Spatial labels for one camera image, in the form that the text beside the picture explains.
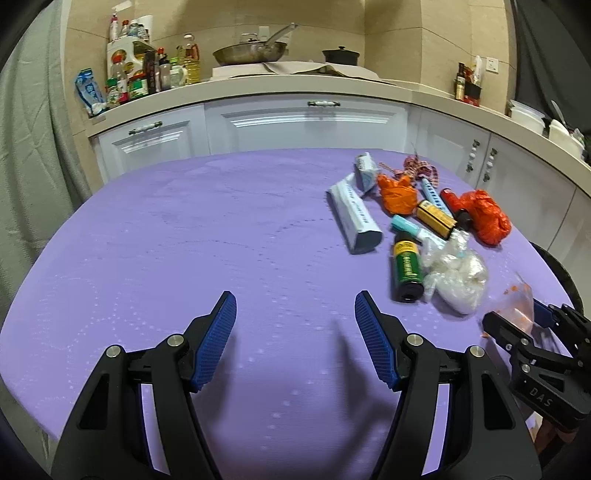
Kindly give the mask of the person's hand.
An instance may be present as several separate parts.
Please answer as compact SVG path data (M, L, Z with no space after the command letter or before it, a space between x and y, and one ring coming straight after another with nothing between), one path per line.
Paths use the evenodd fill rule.
M535 439L537 454L546 460L552 459L560 452L563 444L559 431L550 421L543 419Z

